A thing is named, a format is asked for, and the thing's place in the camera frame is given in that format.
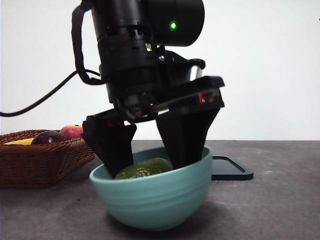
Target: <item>yellow banana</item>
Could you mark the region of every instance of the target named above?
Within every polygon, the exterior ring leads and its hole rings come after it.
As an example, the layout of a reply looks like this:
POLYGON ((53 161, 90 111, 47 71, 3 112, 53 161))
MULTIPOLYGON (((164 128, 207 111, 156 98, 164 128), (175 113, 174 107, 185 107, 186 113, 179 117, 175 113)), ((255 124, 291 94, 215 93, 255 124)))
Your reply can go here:
POLYGON ((5 143, 5 144, 30 145, 33 139, 34 139, 34 138, 27 138, 27 139, 22 139, 22 140, 7 142, 7 143, 5 143))

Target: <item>brown wicker basket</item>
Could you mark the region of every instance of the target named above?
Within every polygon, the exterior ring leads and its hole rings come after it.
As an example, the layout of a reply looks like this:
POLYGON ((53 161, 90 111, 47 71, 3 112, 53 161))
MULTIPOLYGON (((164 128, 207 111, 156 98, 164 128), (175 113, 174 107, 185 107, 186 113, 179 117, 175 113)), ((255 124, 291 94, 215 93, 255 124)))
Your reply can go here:
POLYGON ((95 157, 80 137, 51 144, 5 144, 33 138, 44 131, 47 130, 0 135, 0 187, 51 187, 95 157))

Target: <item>red apple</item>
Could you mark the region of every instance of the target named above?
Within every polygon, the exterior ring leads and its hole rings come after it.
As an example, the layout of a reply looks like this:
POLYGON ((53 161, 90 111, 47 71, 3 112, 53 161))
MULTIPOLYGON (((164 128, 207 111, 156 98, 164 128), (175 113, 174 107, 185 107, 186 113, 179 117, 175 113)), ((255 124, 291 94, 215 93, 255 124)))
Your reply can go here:
POLYGON ((84 132, 82 125, 67 125, 64 126, 60 133, 66 135, 69 139, 77 139, 81 137, 81 134, 84 132))

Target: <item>apple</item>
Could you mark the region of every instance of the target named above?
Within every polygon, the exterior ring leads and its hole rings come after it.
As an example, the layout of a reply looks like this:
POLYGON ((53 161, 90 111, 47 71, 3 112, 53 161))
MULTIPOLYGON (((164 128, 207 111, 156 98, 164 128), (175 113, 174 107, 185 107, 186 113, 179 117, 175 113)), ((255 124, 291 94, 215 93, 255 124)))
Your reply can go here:
POLYGON ((39 133, 37 136, 34 137, 31 144, 32 145, 53 144, 53 143, 64 142, 67 140, 69 140, 68 137, 63 133, 50 130, 50 131, 43 131, 39 133))
POLYGON ((81 134, 84 132, 82 125, 67 125, 64 126, 60 133, 66 135, 69 139, 77 139, 81 137, 81 134))

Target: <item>ceramic bowl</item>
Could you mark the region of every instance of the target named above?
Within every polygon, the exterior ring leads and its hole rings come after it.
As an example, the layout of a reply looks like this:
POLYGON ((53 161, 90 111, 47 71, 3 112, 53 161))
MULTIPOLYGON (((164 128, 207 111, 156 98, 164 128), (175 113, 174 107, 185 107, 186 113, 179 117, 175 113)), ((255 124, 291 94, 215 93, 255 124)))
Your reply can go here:
MULTIPOLYGON (((164 173, 114 180, 104 164, 90 173, 90 180, 109 214, 125 225, 163 231, 190 217, 204 202, 211 184, 212 150, 205 146, 202 159, 164 173)), ((135 163, 169 157, 164 147, 133 154, 135 163)))

